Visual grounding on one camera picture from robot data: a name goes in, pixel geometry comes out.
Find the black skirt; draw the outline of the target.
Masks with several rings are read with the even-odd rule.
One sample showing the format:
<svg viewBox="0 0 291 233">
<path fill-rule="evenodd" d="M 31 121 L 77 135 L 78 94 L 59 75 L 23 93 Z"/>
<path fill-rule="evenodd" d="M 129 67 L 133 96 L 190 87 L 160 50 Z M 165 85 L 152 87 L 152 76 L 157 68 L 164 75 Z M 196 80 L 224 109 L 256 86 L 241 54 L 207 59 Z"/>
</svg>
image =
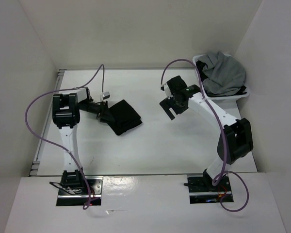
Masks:
<svg viewBox="0 0 291 233">
<path fill-rule="evenodd" d="M 141 116 L 126 101 L 121 100 L 110 108 L 114 122 L 108 123 L 117 136 L 142 124 Z"/>
</svg>

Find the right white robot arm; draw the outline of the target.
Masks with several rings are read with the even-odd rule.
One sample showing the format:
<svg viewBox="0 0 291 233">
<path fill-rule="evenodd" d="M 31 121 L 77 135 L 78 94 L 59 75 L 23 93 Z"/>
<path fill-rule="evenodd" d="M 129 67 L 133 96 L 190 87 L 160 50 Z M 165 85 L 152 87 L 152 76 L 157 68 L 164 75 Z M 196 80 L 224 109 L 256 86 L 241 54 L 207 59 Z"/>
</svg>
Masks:
<svg viewBox="0 0 291 233">
<path fill-rule="evenodd" d="M 191 109 L 219 132 L 217 157 L 203 171 L 202 180 L 205 189 L 215 190 L 220 184 L 221 172 L 227 171 L 230 165 L 253 150 L 250 122 L 246 118 L 239 119 L 227 113 L 204 97 L 200 87 L 195 84 L 188 86 L 180 76 L 168 80 L 161 86 L 161 90 L 166 98 L 160 102 L 160 106 L 171 120 L 175 118 L 174 114 L 180 115 Z"/>
</svg>

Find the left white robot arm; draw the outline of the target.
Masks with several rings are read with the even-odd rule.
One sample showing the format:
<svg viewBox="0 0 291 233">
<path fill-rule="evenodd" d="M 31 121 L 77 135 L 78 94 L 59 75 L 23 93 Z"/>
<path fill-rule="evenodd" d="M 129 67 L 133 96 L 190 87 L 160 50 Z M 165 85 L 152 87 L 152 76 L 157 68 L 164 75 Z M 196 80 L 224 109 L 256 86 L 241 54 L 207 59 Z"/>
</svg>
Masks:
<svg viewBox="0 0 291 233">
<path fill-rule="evenodd" d="M 102 92 L 99 102 L 94 102 L 88 87 L 64 91 L 53 95 L 52 120 L 59 129 L 64 151 L 64 171 L 61 184 L 76 194 L 87 190 L 87 182 L 82 176 L 77 128 L 81 120 L 80 111 L 96 115 L 99 121 L 114 123 L 115 119 L 108 108 L 109 92 Z"/>
</svg>

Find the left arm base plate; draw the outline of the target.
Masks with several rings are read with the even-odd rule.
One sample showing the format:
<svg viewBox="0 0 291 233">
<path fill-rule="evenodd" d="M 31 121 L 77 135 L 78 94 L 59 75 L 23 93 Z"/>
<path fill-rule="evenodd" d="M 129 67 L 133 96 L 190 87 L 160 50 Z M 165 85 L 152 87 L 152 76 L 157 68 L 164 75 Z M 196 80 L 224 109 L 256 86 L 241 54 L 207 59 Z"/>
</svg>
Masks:
<svg viewBox="0 0 291 233">
<path fill-rule="evenodd" d="M 100 206 L 103 178 L 90 178 L 88 183 L 91 190 L 90 206 Z M 86 185 L 84 188 L 72 188 L 59 182 L 49 182 L 49 184 L 58 190 L 56 206 L 83 206 L 88 201 Z"/>
</svg>

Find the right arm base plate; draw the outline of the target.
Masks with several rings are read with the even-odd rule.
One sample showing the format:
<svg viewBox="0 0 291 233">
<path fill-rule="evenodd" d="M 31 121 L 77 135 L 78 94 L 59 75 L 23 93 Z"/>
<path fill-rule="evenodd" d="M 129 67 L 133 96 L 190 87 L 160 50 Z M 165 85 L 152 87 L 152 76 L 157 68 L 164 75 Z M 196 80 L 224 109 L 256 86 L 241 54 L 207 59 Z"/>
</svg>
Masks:
<svg viewBox="0 0 291 233">
<path fill-rule="evenodd" d="M 188 188 L 190 204 L 233 202 L 233 195 L 229 178 L 223 177 L 216 187 L 207 186 L 201 174 L 188 175 L 187 182 L 183 184 Z"/>
</svg>

